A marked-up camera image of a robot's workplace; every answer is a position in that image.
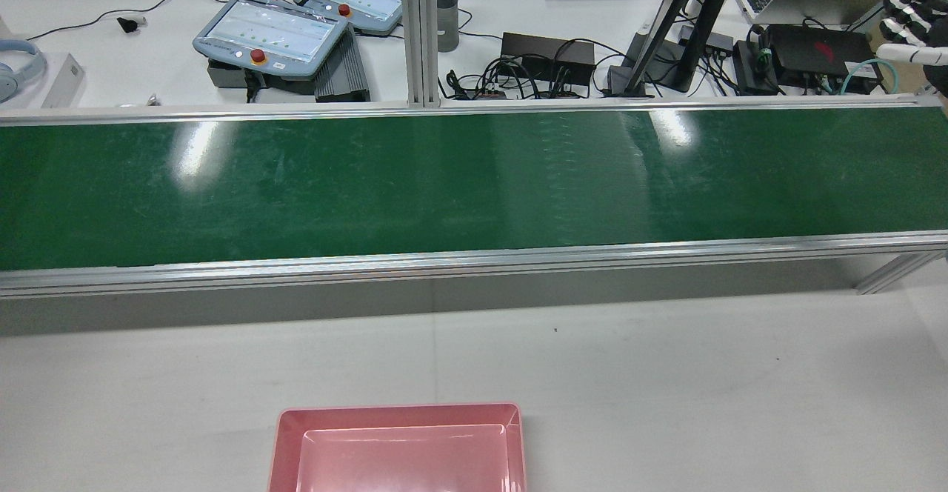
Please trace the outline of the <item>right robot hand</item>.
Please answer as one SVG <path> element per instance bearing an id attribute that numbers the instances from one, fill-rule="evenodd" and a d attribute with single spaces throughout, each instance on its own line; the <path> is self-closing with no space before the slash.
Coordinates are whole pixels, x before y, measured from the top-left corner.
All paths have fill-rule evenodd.
<path id="1" fill-rule="evenodd" d="M 919 64 L 937 93 L 947 93 L 947 0 L 881 0 L 884 42 L 877 56 Z"/>

